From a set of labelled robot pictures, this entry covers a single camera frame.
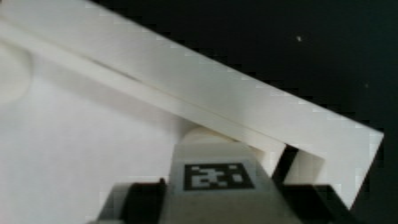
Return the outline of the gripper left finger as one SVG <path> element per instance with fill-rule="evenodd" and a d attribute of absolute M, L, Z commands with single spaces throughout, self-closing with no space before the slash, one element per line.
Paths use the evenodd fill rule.
<path fill-rule="evenodd" d="M 86 224 L 159 224 L 166 183 L 116 183 L 111 187 L 97 218 Z"/>

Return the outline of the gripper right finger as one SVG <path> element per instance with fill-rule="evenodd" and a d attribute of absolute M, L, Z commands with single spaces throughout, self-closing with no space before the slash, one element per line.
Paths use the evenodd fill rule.
<path fill-rule="evenodd" d="M 328 185 L 278 185 L 289 208 L 303 224 L 365 224 L 354 218 Z"/>

